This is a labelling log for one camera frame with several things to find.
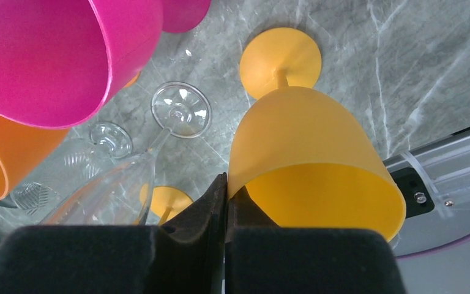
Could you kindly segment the clear wine glass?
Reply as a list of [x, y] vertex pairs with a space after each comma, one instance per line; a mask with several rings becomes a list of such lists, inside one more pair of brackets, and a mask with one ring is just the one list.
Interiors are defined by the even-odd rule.
[[206, 96], [180, 81], [160, 85], [151, 112], [162, 131], [148, 149], [98, 174], [49, 213], [42, 225], [146, 225], [155, 188], [157, 156], [165, 141], [195, 138], [211, 123]]
[[97, 122], [56, 148], [10, 193], [30, 216], [49, 211], [99, 173], [131, 154], [130, 135], [113, 122]]

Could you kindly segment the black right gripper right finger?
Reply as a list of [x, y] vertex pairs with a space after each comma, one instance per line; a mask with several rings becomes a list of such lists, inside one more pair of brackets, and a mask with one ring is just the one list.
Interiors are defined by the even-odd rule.
[[246, 190], [229, 199], [226, 293], [404, 293], [393, 252], [371, 230], [281, 228]]

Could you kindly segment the yellow wine glass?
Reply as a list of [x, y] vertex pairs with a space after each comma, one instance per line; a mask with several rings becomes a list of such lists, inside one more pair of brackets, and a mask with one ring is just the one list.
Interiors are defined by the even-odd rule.
[[246, 190], [281, 227], [368, 229], [390, 241], [405, 200], [358, 120], [314, 89], [321, 67], [317, 43], [298, 29], [248, 43], [239, 75], [255, 103], [233, 137], [228, 196]]

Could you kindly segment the yellow-orange wine glass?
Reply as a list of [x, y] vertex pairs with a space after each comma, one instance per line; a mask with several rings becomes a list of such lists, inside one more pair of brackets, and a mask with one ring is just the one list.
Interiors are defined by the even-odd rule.
[[158, 225], [162, 225], [192, 203], [192, 198], [177, 188], [157, 186], [152, 192], [150, 211], [159, 217]]

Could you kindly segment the pink wine glass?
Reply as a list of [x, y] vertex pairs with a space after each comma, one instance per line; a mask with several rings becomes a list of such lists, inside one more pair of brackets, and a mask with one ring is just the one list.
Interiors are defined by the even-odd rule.
[[0, 115], [63, 129], [97, 113], [209, 1], [0, 1]]

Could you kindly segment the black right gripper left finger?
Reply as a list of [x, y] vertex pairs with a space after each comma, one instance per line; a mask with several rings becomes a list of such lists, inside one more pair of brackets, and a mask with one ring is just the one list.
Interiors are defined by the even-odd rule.
[[220, 293], [227, 176], [164, 225], [35, 225], [0, 244], [0, 293]]

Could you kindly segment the orange wine glass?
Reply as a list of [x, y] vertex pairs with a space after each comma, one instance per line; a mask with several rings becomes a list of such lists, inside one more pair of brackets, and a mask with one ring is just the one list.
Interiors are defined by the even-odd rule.
[[0, 200], [60, 144], [68, 131], [39, 129], [0, 116]]

